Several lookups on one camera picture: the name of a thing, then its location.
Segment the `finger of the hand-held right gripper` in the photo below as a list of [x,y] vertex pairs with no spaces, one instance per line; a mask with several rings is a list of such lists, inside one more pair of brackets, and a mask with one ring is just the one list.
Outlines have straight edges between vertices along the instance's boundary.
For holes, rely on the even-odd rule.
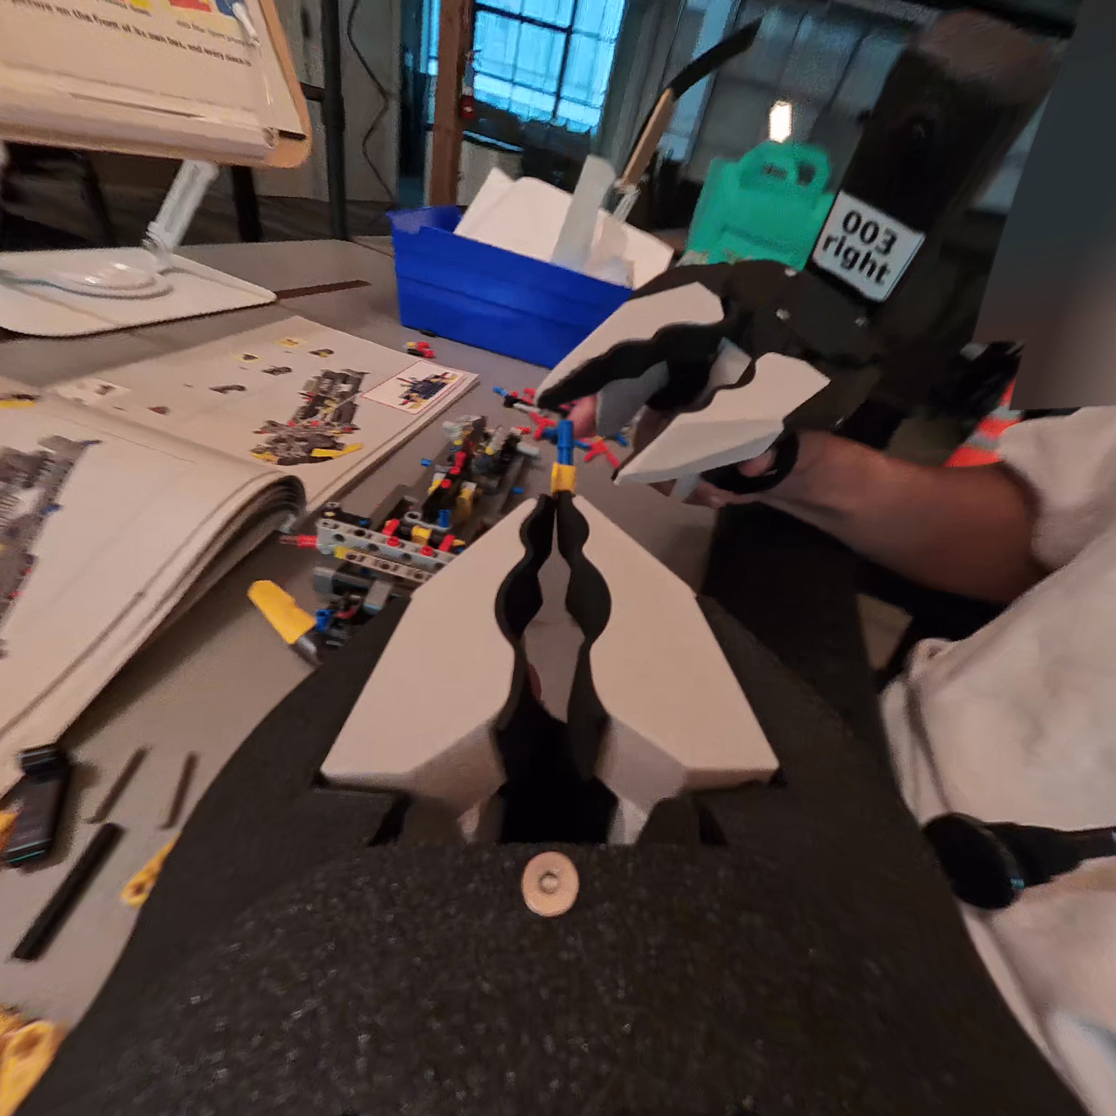
[[788,416],[828,386],[830,378],[803,359],[761,355],[742,382],[718,386],[701,409],[676,414],[613,483],[697,483],[704,473],[754,460],[784,433]]
[[701,283],[632,297],[551,369],[535,407],[558,412],[592,397],[594,431],[613,435],[668,386],[670,361],[718,354],[725,316]]

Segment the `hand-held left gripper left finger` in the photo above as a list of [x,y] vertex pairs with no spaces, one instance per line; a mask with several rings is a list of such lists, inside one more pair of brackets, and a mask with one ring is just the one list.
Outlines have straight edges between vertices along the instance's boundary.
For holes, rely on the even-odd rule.
[[327,786],[404,794],[477,830],[507,781],[497,733],[534,697],[524,633],[552,538],[554,502],[528,500],[412,595],[321,764]]

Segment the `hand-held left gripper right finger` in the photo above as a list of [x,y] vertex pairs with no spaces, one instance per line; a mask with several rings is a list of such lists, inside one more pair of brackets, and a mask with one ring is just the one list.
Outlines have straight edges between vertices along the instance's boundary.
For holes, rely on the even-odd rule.
[[583,496],[558,496],[566,608],[583,634],[568,727],[615,798],[609,841],[657,805],[778,771],[697,595]]

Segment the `person's right forearm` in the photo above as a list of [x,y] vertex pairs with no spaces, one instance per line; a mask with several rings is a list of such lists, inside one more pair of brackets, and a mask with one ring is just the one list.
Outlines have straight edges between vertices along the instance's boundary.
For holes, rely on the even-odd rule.
[[1000,606],[1048,576],[1033,549],[1036,502],[1004,467],[928,467],[845,445],[856,450],[843,454],[826,507],[795,509],[850,551],[911,583]]

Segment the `partly built lego car chassis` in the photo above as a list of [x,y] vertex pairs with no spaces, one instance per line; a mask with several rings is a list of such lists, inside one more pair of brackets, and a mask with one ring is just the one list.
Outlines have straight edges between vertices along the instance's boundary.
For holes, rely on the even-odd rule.
[[251,587],[258,614],[308,663],[317,665],[387,606],[423,589],[524,496],[539,454],[528,426],[463,416],[442,431],[446,445],[422,462],[418,481],[395,488],[378,509],[361,515],[329,504],[313,528],[283,538],[325,560],[313,572],[315,612],[302,610],[275,583]]

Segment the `lego instruction booklet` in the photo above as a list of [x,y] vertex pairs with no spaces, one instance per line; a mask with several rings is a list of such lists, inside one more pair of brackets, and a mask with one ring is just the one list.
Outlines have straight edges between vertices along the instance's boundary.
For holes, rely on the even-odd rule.
[[300,318],[65,384],[4,378],[2,792],[184,600],[475,384]]

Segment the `yellow lego beam with holes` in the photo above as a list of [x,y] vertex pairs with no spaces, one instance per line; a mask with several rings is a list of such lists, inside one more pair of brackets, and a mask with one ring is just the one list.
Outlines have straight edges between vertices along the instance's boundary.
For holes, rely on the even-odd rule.
[[120,893],[120,900],[131,908],[131,910],[141,910],[146,900],[150,898],[154,887],[160,881],[160,876],[163,872],[163,866],[171,855],[171,851],[177,845],[177,836],[163,845],[158,855],[154,855],[152,858],[148,858],[148,862],[144,864],[144,868],[141,868],[131,881],[127,881],[127,885],[122,889]]

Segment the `black and yellow lego piece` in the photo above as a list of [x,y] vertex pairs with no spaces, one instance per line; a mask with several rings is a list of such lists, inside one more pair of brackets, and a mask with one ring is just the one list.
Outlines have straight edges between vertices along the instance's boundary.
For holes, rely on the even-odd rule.
[[51,857],[72,764],[59,746],[27,748],[19,754],[21,777],[13,786],[15,822],[2,853],[6,870],[27,870]]

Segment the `short black lego axle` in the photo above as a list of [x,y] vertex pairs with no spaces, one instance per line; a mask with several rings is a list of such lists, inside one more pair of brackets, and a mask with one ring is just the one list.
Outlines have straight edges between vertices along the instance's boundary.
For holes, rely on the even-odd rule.
[[70,919],[91,881],[103,870],[106,858],[116,851],[124,828],[118,822],[105,822],[69,870],[63,883],[50,896],[29,931],[17,942],[10,959],[19,963],[38,961]]

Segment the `cluster of red blue pins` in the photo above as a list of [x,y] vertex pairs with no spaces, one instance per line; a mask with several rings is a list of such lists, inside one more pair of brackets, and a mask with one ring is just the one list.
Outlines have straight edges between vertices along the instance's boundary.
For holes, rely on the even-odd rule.
[[[535,390],[505,390],[496,386],[494,395],[501,401],[501,407],[515,412],[518,418],[518,431],[522,437],[532,439],[535,443],[551,443],[552,447],[560,441],[560,422],[570,418],[573,411],[571,405],[562,405],[558,412],[547,412],[537,405]],[[581,458],[589,464],[592,460],[602,460],[609,467],[621,467],[621,454],[632,448],[632,428],[623,428],[617,435],[600,437],[594,435],[590,439],[575,439],[573,447],[581,454]]]

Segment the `white paper sheets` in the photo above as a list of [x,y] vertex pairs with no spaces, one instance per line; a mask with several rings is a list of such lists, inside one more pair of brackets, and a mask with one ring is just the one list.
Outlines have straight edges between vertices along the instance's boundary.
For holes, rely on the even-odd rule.
[[674,249],[606,209],[613,168],[589,156],[573,192],[535,177],[490,171],[454,234],[596,281],[638,289],[674,262]]

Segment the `teal plastic case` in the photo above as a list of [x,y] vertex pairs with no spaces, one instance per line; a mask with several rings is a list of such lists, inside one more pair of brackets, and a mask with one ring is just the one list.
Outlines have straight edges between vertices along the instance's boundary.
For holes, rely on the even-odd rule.
[[833,204],[830,175],[826,149],[794,141],[763,141],[737,162],[710,162],[685,259],[801,272]]

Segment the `window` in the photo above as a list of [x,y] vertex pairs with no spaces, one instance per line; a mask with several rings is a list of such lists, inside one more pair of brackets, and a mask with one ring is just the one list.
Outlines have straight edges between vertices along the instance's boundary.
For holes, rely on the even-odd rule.
[[596,133],[627,2],[477,2],[473,95],[522,122]]

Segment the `white document stand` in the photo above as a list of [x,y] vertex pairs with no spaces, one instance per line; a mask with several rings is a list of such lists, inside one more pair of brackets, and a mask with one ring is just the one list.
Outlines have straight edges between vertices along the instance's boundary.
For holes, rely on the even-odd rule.
[[177,253],[217,175],[182,162],[141,247],[2,253],[2,329],[70,340],[273,304],[275,293]]

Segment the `wooden post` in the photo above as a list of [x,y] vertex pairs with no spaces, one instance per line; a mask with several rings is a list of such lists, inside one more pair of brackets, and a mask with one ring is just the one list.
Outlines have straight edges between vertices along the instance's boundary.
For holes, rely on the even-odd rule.
[[435,84],[435,116],[431,124],[427,206],[456,206],[459,190],[461,145],[465,124],[467,63],[473,54],[475,2],[441,2],[439,75]]

